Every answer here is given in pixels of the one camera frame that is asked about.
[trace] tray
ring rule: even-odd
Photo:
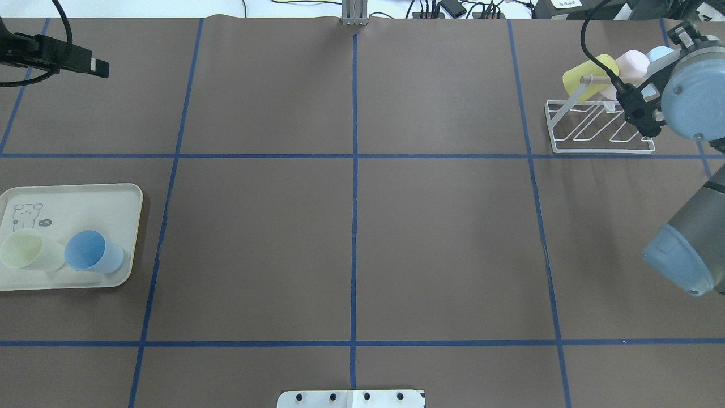
[[[131,275],[144,194],[135,184],[15,187],[0,195],[0,242],[22,228],[35,228],[60,242],[95,229],[118,244],[125,259],[112,274],[76,271],[68,265],[53,272],[32,272],[0,264],[0,290],[114,287]]]

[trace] white plate with holes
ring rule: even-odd
[[[76,271],[68,265],[53,272],[10,269],[0,264],[0,290],[114,287],[124,283],[133,266],[144,194],[135,184],[15,187],[0,195],[0,242],[22,228],[34,228],[63,244],[86,229],[95,229],[118,244],[123,265],[111,274]]]
[[[277,408],[426,408],[422,390],[285,391]]]

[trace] plastic cup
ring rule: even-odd
[[[617,62],[608,54],[597,55],[597,60],[604,64],[607,68],[611,69],[615,74],[619,74],[619,66]],[[594,76],[607,76],[602,68],[599,68],[593,61],[586,61],[570,70],[566,71],[562,76],[561,80],[564,83],[564,89],[566,93],[571,96],[579,85],[581,85],[581,77]],[[594,96],[597,92],[601,91],[607,86],[606,83],[593,83],[589,85],[587,90],[579,97],[578,101],[583,102]]]
[[[3,242],[0,261],[10,269],[52,272],[65,263],[63,245],[32,229],[19,229]]]
[[[77,271],[110,274],[123,265],[123,249],[100,232],[87,229],[68,241],[65,261]]]
[[[616,60],[619,67],[619,76],[622,78],[644,78],[647,75],[647,67],[650,60],[647,55],[636,49],[629,50]],[[599,93],[607,99],[617,100],[617,90],[614,85],[607,85]]]
[[[651,49],[650,52],[647,53],[647,59],[650,62],[654,62],[659,60],[660,58],[666,56],[667,54],[675,52],[672,48],[668,46],[656,46],[655,48]]]

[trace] light blue cup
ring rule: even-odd
[[[68,241],[65,263],[77,271],[110,274],[123,265],[123,249],[100,232],[87,229]]]

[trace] black cable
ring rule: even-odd
[[[581,25],[581,33],[579,34],[579,43],[581,44],[581,50],[584,51],[584,55],[587,56],[591,61],[593,61],[594,64],[597,64],[599,68],[602,68],[604,72],[607,74],[609,79],[612,81],[612,85],[617,89],[617,91],[623,91],[625,86],[624,82],[615,74],[607,65],[604,65],[601,61],[594,58],[594,55],[592,55],[591,52],[587,49],[587,43],[585,41],[585,36],[587,34],[587,26],[589,25],[589,21],[592,21],[592,17],[594,14],[596,14],[599,10],[602,9],[607,3],[609,3],[612,0],[602,0],[597,6],[587,15],[587,18],[584,19],[584,23]]]
[[[317,3],[317,4],[340,4],[340,1],[329,1],[329,0],[270,0],[273,3],[287,4],[287,3]]]
[[[374,16],[374,15],[384,15],[385,17],[388,17],[388,18],[395,18],[395,17],[393,17],[393,16],[391,16],[391,15],[389,15],[389,14],[383,13],[383,12],[374,12],[374,13],[370,13],[370,17],[372,17],[372,16]]]
[[[405,18],[410,15],[410,10],[413,8],[413,5],[415,4],[415,0],[410,0],[410,6],[408,6],[408,11],[405,12]]]
[[[468,9],[468,14],[465,15],[465,18],[469,18],[471,16],[471,13],[473,12],[473,9],[476,8],[476,6],[481,5],[481,16],[484,15],[486,12],[486,3],[481,3],[480,1],[464,1],[465,3],[473,3],[473,6],[471,6],[470,9]]]
[[[63,51],[63,55],[60,56],[58,61],[56,62],[56,70],[60,71],[61,66],[63,65],[63,62],[70,57],[70,53],[73,52],[73,33],[70,31],[70,23],[68,22],[68,17],[66,17],[65,12],[63,11],[63,7],[60,6],[59,0],[52,0],[53,4],[55,5],[55,8],[58,10],[58,14],[60,15],[60,20],[63,22],[63,28],[65,29],[65,50]],[[36,76],[35,78],[27,79],[25,81],[14,81],[14,82],[0,82],[0,88],[8,88],[10,86],[26,86],[26,85],[33,85],[34,83],[38,83],[41,81],[45,81],[46,79],[52,77],[55,74],[52,70],[44,73],[41,76]]]
[[[680,4],[680,17],[677,20],[682,20],[684,18],[684,13],[687,11],[691,3],[692,2],[690,0],[684,0],[682,4]]]
[[[471,13],[473,13],[473,9],[475,9],[476,6],[478,6],[479,4],[483,7],[483,10],[481,10],[480,18],[484,18],[484,15],[486,14],[486,6],[493,6],[491,13],[495,12],[496,9],[498,9],[498,12],[501,12],[501,8],[498,7],[498,4],[484,3],[482,1],[468,1],[468,0],[463,0],[461,3],[469,3],[469,4],[473,5],[473,6],[471,6],[470,9],[468,9],[468,14],[465,15],[464,20],[466,18],[468,18],[469,16],[471,16]]]

